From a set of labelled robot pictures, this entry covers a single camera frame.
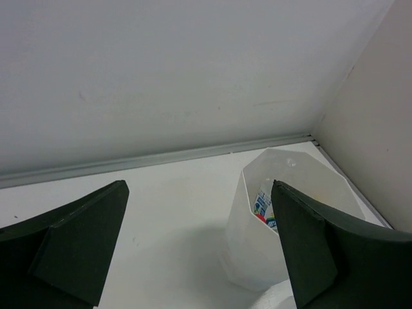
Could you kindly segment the red cap plastic bottle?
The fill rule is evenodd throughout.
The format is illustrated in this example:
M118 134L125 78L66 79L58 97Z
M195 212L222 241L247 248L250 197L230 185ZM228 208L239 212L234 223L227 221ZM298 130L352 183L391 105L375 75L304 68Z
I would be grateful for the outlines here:
M260 215L260 214L255 214L255 216L256 216L258 219L260 219L263 223L266 223L266 222L267 222L264 216L262 216L262 215Z

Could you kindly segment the light blue label bottle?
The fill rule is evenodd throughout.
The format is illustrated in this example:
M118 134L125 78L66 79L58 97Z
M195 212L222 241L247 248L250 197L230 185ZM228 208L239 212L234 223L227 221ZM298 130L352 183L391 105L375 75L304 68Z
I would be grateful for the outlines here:
M273 215L271 199L272 186L273 182L271 180L266 180L260 185L253 204L255 214L260 214L265 218Z

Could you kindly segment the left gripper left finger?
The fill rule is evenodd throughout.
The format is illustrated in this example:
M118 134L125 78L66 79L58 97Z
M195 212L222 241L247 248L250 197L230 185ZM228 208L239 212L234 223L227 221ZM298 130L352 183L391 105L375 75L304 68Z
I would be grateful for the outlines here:
M1 228L1 308L96 308L128 198L118 180Z

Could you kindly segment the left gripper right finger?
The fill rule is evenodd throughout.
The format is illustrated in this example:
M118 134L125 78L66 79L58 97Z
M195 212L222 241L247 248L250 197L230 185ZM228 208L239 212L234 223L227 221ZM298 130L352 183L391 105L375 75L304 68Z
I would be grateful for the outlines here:
M278 180L271 197L298 308L411 308L411 233L358 219Z

